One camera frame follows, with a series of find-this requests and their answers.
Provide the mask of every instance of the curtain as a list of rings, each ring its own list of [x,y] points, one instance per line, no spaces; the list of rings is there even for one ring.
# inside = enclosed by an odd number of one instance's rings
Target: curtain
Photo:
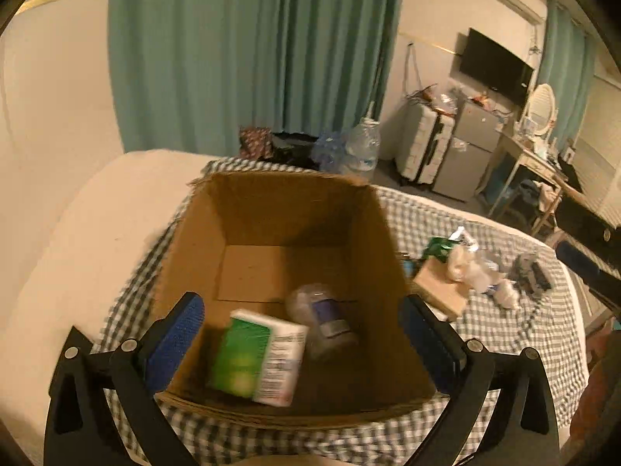
[[[318,135],[375,114],[401,0],[109,0],[126,151],[235,155],[238,129]]]
[[[543,58],[537,83],[548,83],[554,90],[558,118],[550,141],[558,138],[562,149],[574,139],[583,115],[595,68],[595,41],[572,20],[569,12],[548,0]]]

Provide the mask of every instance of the metal bolt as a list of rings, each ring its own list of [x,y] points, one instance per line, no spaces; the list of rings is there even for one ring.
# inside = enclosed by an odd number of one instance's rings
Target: metal bolt
[[[528,357],[529,359],[537,359],[539,357],[539,352],[532,347],[527,347],[525,353],[526,357]]]
[[[133,338],[130,338],[129,340],[125,340],[121,344],[120,350],[122,350],[123,352],[132,352],[136,350],[136,347],[138,347],[138,342]]]
[[[468,340],[466,346],[468,347],[468,350],[472,350],[473,352],[483,351],[483,344],[479,340]]]
[[[66,359],[73,359],[78,355],[78,347],[69,347],[64,351],[64,357]]]

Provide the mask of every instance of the television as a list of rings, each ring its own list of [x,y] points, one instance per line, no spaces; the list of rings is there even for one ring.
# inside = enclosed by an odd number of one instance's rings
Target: television
[[[526,102],[533,69],[515,54],[470,28],[460,71],[519,107]]]

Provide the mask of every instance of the curtain fold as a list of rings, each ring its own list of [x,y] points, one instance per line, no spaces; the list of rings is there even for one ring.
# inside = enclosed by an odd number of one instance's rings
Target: curtain fold
[[[235,155],[238,128],[318,135],[381,110],[401,0],[109,0],[126,151]]]
[[[595,70],[595,41],[576,26],[569,12],[548,0],[543,58],[537,83],[548,83],[554,90],[558,118],[550,141],[558,138],[562,149],[574,138],[585,114],[586,102]]]

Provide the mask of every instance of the floor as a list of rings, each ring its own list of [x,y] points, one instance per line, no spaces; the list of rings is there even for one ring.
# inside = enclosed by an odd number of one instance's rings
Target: floor
[[[467,202],[459,201],[457,199],[442,196],[431,191],[427,186],[400,186],[399,185],[399,173],[392,161],[380,161],[375,169],[375,175],[373,176],[373,183],[378,186],[384,186],[403,193],[414,194],[414,196],[422,196],[432,199],[446,205],[447,207],[455,208],[458,210],[464,210],[471,214],[485,217],[489,210],[489,207],[485,203],[485,200],[479,195],[472,197]]]

